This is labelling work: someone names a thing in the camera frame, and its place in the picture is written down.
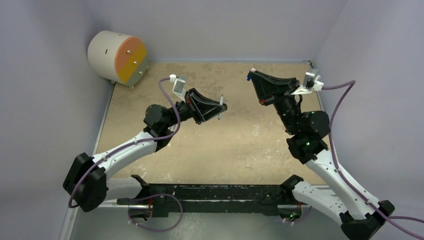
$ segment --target pen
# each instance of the pen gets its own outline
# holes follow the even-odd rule
[[[224,104],[224,95],[221,95],[221,99],[219,100],[219,105],[222,105],[222,104]],[[221,113],[218,114],[218,120],[220,119],[221,119]]]

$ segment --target cylindrical object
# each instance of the cylindrical object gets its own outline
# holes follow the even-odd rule
[[[99,32],[91,40],[87,56],[96,74],[126,86],[136,84],[148,68],[143,42],[138,37],[113,31]]]
[[[330,133],[329,115],[321,110],[303,112],[297,126],[304,134],[316,134],[324,138]]]
[[[289,135],[296,135],[299,132],[298,121],[301,117],[301,110],[296,104],[295,97],[293,95],[286,96],[273,105],[285,127],[285,131]]]

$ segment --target yellow stripe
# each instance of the yellow stripe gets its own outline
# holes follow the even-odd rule
[[[137,50],[129,58],[128,62],[117,72],[119,79],[126,83],[133,75],[134,71],[142,63],[143,59],[146,57],[147,52],[146,48],[143,45],[140,45]]]

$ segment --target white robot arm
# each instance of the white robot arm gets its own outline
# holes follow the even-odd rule
[[[324,111],[301,111],[302,95],[319,92],[324,84],[320,82],[318,70],[310,69],[300,85],[296,78],[276,78],[252,68],[247,76],[253,82],[259,103],[274,105],[286,132],[290,153],[302,164],[324,180],[335,195],[319,190],[301,177],[293,175],[282,185],[292,197],[326,214],[341,226],[351,240],[369,239],[385,223],[385,220],[371,206],[389,216],[394,206],[387,200],[380,201],[362,187],[337,161],[322,140],[330,133],[329,116]],[[343,173],[347,182],[339,173]],[[352,186],[360,191],[364,200]]]

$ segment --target cable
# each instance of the cable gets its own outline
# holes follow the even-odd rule
[[[340,107],[340,104],[342,103],[343,99],[346,97],[346,95],[348,94],[348,92],[351,90],[351,88],[354,86],[354,84],[356,83],[355,80],[349,81],[347,83],[341,84],[341,85],[336,85],[336,86],[330,86],[330,87],[323,87],[323,90],[333,90],[333,89],[340,89],[346,86],[349,86],[346,91],[344,91],[343,95],[341,96],[341,98],[338,100],[333,113],[331,114],[331,120],[330,120],[330,129],[332,129],[333,126],[333,121],[334,121],[334,117],[336,115],[337,110]],[[330,141],[330,146],[331,146],[331,156],[332,159],[334,161],[334,166],[336,169],[339,169],[339,163],[337,161],[336,158],[336,152],[334,151],[334,143],[333,143],[333,135],[330,132],[329,133],[329,141]],[[362,194],[361,191],[359,191],[355,186],[353,186],[349,180],[346,179],[345,175],[342,173],[342,171],[338,171],[338,174],[340,175],[341,179],[343,179],[343,181],[356,193],[358,194],[367,204],[369,204],[378,214],[381,215],[381,217],[386,220],[388,223],[390,223],[391,225],[395,226],[396,228],[398,228],[399,230],[401,230],[402,232],[408,234],[409,236],[412,236],[416,239],[420,239],[420,240],[424,240],[424,236],[418,235],[416,233],[413,233],[405,228],[403,228],[402,226],[400,226],[399,224],[397,224],[396,222],[392,221],[390,218],[388,218],[384,213],[382,213],[378,207],[376,207],[372,202],[369,201],[369,199]],[[414,217],[408,217],[408,216],[396,216],[396,218],[393,219],[405,219],[405,220],[413,220],[413,221],[417,221],[420,223],[423,223],[424,220],[418,219],[418,218],[414,218]]]
[[[133,146],[133,145],[135,145],[135,144],[139,144],[139,143],[142,143],[142,142],[147,142],[147,141],[158,141],[158,140],[164,140],[164,139],[169,139],[169,138],[171,138],[172,136],[174,136],[179,130],[180,130],[180,126],[181,126],[181,119],[180,119],[180,114],[178,113],[178,110],[177,110],[177,107],[175,106],[175,104],[173,103],[173,101],[171,100],[171,98],[170,98],[170,96],[166,93],[166,91],[164,90],[164,88],[162,87],[162,82],[164,82],[164,81],[167,81],[167,80],[169,80],[170,78],[169,77],[166,77],[166,78],[163,78],[163,79],[161,79],[161,80],[159,80],[158,82],[157,82],[157,85],[159,86],[159,89],[160,89],[160,91],[163,93],[163,95],[165,96],[165,98],[168,100],[168,102],[169,102],[169,104],[171,104],[171,107],[172,107],[172,109],[173,109],[173,111],[174,111],[174,113],[175,113],[175,115],[176,115],[176,121],[177,121],[177,127],[176,127],[176,130],[174,131],[174,132],[172,132],[171,134],[169,134],[169,135],[166,135],[166,136],[159,136],[159,137],[150,137],[150,138],[144,138],[144,139],[139,139],[139,140],[137,140],[137,141],[133,141],[133,142],[130,142],[130,143],[127,143],[127,144],[125,144],[125,145],[122,145],[122,146],[120,146],[120,147],[118,147],[118,148],[116,148],[116,149],[114,149],[113,151],[111,151],[111,152],[109,152],[108,154],[106,154],[106,156],[105,157],[102,157],[100,160],[98,160],[98,161],[96,161],[85,173],[84,173],[84,175],[82,175],[82,177],[79,179],[79,181],[76,183],[76,185],[75,185],[75,187],[74,187],[74,189],[73,189],[73,191],[72,191],[72,193],[71,193],[71,195],[70,195],[70,198],[69,198],[69,201],[68,201],[68,207],[69,208],[71,208],[71,209],[74,209],[74,208],[77,208],[79,205],[78,204],[75,204],[75,205],[72,205],[72,201],[74,200],[74,197],[75,197],[75,195],[76,195],[76,193],[77,193],[77,191],[78,191],[78,188],[80,188],[80,186],[81,186],[81,184],[83,183],[83,181],[86,179],[86,177],[92,172],[92,170],[95,168],[95,167],[97,167],[99,164],[101,164],[102,162],[104,162],[105,161],[105,159],[108,159],[108,158],[110,158],[112,155],[114,155],[114,154],[116,154],[116,153],[118,153],[119,151],[122,151],[122,150],[124,150],[124,149],[126,149],[126,148],[128,148],[128,147],[131,147],[131,146]]]
[[[140,201],[144,201],[144,200],[153,199],[153,198],[156,198],[156,197],[159,197],[159,196],[170,197],[170,198],[174,199],[176,201],[176,203],[178,204],[179,210],[180,210],[180,215],[179,215],[178,221],[176,221],[176,223],[174,225],[172,225],[168,228],[165,228],[165,229],[156,229],[156,228],[151,228],[151,227],[148,227],[148,226],[143,226],[143,225],[138,224],[137,222],[135,222],[133,220],[133,218],[130,215],[129,209],[128,209],[128,219],[129,219],[128,223],[134,224],[136,227],[139,227],[139,228],[142,228],[142,229],[145,229],[145,230],[149,230],[149,231],[152,231],[152,232],[156,232],[156,233],[167,232],[169,230],[174,229],[176,226],[178,226],[178,224],[180,224],[180,222],[181,222],[181,219],[183,219],[183,205],[181,205],[181,202],[175,196],[173,196],[171,194],[167,194],[167,193],[159,193],[159,194],[151,195],[151,196],[144,197],[144,198],[131,199],[131,201],[140,202]]]
[[[389,219],[411,220],[411,221],[415,221],[415,222],[419,222],[419,223],[424,224],[424,220],[423,219],[419,219],[419,218],[411,217],[411,216],[390,216]]]
[[[294,224],[300,224],[301,222],[303,222],[303,220],[305,220],[309,216],[311,211],[312,211],[312,206],[310,206],[309,209],[306,211],[306,213],[302,214],[302,216],[297,221],[294,221]]]

